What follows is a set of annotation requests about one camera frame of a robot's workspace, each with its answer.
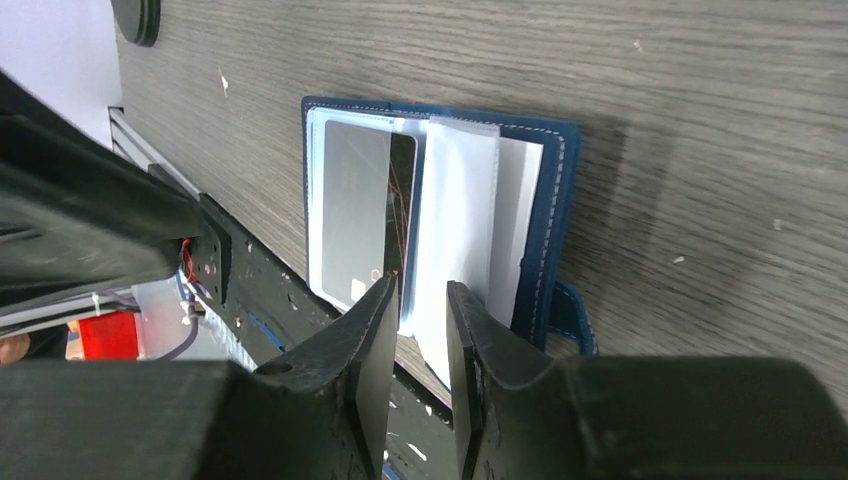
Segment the blue leather card holder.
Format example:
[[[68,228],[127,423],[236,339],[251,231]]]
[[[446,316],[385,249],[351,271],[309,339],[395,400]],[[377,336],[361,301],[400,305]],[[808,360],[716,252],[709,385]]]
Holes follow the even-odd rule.
[[[550,334],[584,355],[597,340],[580,293],[559,277],[581,132],[569,119],[307,96],[303,121],[307,282],[320,290],[324,126],[329,120],[418,139],[399,332],[449,383],[446,284],[467,285],[537,348]]]

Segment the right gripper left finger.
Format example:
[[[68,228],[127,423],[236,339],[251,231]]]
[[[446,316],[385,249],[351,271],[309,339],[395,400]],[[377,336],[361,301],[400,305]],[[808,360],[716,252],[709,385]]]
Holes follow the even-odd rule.
[[[399,323],[397,278],[255,375],[274,392],[265,434],[275,479],[378,479]]]

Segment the grey credit card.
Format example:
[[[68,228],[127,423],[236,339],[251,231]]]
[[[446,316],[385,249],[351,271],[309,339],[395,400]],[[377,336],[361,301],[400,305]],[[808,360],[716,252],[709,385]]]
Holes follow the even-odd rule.
[[[343,310],[405,270],[418,146],[404,133],[325,123],[319,285]]]

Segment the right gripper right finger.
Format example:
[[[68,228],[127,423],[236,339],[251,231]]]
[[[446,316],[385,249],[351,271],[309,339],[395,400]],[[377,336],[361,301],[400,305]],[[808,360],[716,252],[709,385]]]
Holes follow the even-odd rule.
[[[563,370],[495,320],[466,285],[448,282],[446,296],[461,478],[569,478],[570,399]]]

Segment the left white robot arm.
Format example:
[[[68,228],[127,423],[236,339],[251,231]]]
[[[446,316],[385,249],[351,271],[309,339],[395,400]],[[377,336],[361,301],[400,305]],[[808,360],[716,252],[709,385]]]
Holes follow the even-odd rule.
[[[165,279],[211,229],[194,198],[1,77],[1,312]]]

